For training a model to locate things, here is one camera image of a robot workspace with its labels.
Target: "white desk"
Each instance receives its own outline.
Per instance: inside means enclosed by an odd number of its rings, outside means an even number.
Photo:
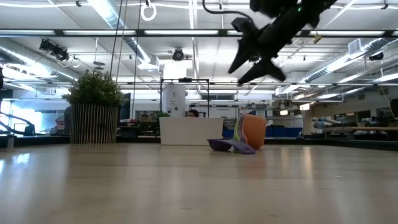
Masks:
[[[207,146],[223,137],[223,118],[160,118],[162,145]]]

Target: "purple object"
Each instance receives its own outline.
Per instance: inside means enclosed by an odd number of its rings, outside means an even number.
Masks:
[[[215,151],[228,151],[231,147],[242,154],[255,154],[256,150],[254,150],[251,146],[244,142],[235,141],[235,140],[224,140],[224,139],[208,139],[209,145]]]

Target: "floor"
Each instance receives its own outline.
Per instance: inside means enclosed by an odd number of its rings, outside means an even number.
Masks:
[[[398,223],[398,153],[158,144],[0,152],[0,223]]]

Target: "white column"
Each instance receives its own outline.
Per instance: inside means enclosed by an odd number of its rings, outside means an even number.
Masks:
[[[184,78],[187,76],[187,67],[181,63],[169,63],[165,65],[163,78]],[[169,84],[165,85],[163,91],[163,112],[174,118],[185,116],[185,85]]]

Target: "striped planter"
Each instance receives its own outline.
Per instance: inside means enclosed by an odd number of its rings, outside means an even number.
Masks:
[[[72,105],[70,142],[72,144],[115,143],[118,108],[98,105]]]

